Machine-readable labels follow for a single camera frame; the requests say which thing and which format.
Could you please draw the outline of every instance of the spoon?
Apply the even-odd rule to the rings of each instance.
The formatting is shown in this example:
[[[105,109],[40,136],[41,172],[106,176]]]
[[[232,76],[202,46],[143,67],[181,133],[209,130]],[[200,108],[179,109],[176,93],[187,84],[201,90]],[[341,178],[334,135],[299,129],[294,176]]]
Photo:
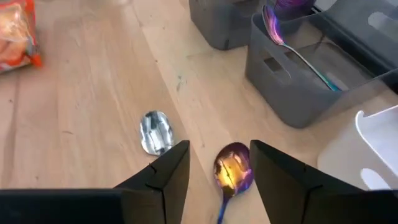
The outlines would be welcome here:
[[[262,7],[262,19],[264,21],[264,24],[266,26],[267,29],[267,33],[269,35],[269,37],[271,38],[271,40],[280,46],[283,46],[289,50],[291,50],[293,53],[295,53],[298,57],[301,58],[301,60],[304,61],[304,63],[306,63],[311,70],[317,74],[317,76],[324,82],[324,84],[331,90],[333,91],[339,91],[340,89],[333,83],[331,82],[329,79],[327,79],[327,77],[323,76],[320,72],[318,72],[317,69],[315,69],[314,66],[311,65],[310,62],[308,62],[300,53],[298,53],[296,50],[293,49],[293,47],[287,45],[283,38],[282,35],[280,34],[280,30],[279,30],[279,25],[278,25],[278,18],[276,17],[274,11],[272,10],[271,6],[266,4]]]
[[[140,123],[141,145],[151,155],[161,156],[174,145],[173,131],[166,115],[150,111]]]
[[[214,176],[223,191],[223,203],[217,224],[221,224],[231,198],[247,190],[253,182],[249,149],[240,142],[225,146],[214,161]]]

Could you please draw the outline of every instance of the white container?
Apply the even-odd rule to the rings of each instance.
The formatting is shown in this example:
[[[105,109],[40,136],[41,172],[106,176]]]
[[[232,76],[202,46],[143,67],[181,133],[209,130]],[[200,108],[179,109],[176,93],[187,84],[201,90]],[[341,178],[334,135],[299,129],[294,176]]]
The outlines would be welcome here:
[[[319,155],[318,169],[364,190],[398,189],[398,105],[359,111]]]

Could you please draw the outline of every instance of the food package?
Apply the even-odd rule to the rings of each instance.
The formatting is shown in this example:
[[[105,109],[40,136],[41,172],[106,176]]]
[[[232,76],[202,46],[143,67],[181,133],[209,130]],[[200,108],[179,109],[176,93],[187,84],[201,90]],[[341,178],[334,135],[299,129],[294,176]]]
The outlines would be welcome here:
[[[35,36],[34,0],[0,2],[0,72],[41,66]]]

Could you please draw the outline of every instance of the wooden countertop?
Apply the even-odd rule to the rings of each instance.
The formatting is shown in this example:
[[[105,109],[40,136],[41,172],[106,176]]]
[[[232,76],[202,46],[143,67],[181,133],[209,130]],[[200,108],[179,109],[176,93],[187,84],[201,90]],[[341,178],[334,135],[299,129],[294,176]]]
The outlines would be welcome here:
[[[36,2],[45,66],[0,76],[2,189],[113,187],[155,159],[141,148],[139,122],[161,110],[192,145],[183,223],[216,223],[212,167],[223,146],[260,139],[315,166],[355,112],[284,125],[244,77],[246,48],[212,49],[187,0]],[[386,93],[371,108],[391,102]],[[268,222],[255,185],[225,214],[228,224]]]

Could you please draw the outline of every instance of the wooden table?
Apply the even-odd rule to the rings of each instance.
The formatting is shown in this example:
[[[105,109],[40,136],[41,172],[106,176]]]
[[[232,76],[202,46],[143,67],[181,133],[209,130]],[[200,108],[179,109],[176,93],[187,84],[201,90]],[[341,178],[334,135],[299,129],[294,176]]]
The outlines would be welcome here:
[[[183,223],[216,223],[212,167],[223,146],[260,139],[315,166],[358,110],[307,129],[284,125],[244,77],[246,48],[212,49],[187,0],[36,3],[45,67],[0,76],[2,189],[113,187],[155,159],[141,148],[139,122],[161,110],[192,145]],[[392,102],[386,93],[371,108]],[[229,224],[268,222],[255,185],[225,214]]]

